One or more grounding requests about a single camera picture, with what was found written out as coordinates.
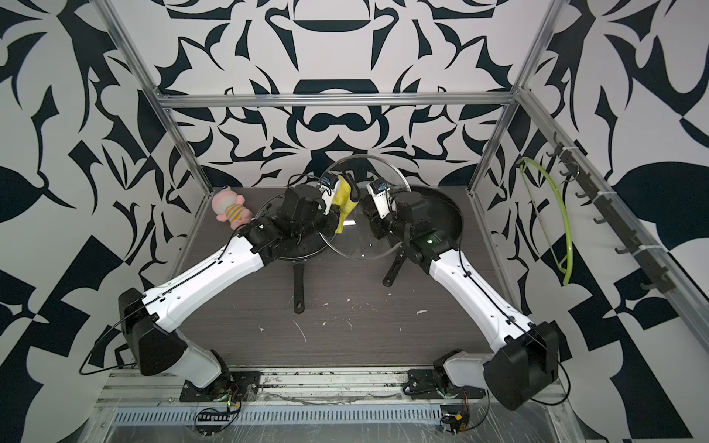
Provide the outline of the yellow microfiber cloth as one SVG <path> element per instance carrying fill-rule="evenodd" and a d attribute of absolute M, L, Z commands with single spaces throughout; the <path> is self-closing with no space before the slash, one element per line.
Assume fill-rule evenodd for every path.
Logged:
<path fill-rule="evenodd" d="M 332 204 L 339 208 L 339 221 L 335 232 L 336 234 L 341 234 L 345 228 L 347 217 L 360 201 L 360 192 L 356 180 L 349 173 L 338 177 L 338 186 L 339 188 L 335 192 Z"/>

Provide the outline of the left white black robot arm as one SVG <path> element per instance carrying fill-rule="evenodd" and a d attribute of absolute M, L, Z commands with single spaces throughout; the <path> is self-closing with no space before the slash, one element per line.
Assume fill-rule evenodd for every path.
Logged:
<path fill-rule="evenodd" d="M 334 234 L 343 184 L 287 188 L 277 212 L 231 234 L 224 247 L 165 284 L 129 289 L 118 304 L 121 330 L 140 373 L 184 378 L 210 397 L 227 393 L 232 376 L 221 357 L 190 341 L 182 323 L 232 284 L 294 250 L 310 236 Z"/>

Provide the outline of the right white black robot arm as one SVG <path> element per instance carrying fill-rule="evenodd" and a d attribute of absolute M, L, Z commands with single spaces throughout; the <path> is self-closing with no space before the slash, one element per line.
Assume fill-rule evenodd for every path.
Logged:
<path fill-rule="evenodd" d="M 445 228 L 461 215 L 456 205 L 432 210 L 429 198 L 413 191 L 382 191 L 365 197 L 363 205 L 374 236 L 398 243 L 408 260 L 453 296 L 489 344 L 492 356 L 485 362 L 465 352 L 444 359 L 450 384 L 485 389 L 514 411 L 558 379 L 557 330 L 519 312 L 469 262 L 463 236 L 450 236 Z"/>

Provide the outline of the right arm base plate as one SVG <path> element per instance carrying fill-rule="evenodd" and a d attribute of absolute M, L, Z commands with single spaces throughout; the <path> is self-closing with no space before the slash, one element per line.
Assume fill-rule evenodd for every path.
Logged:
<path fill-rule="evenodd" d="M 463 400 L 465 395 L 468 399 L 479 400 L 486 396 L 484 389 L 452 385 L 433 368 L 409 369 L 406 375 L 403 393 L 413 400 Z"/>

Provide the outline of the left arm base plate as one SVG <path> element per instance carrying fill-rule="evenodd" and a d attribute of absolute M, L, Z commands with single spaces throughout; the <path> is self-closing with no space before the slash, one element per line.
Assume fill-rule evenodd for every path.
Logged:
<path fill-rule="evenodd" d="M 206 388 L 186 381 L 179 400 L 184 403 L 243 401 L 260 391 L 260 371 L 232 371 L 230 378 L 219 377 Z"/>

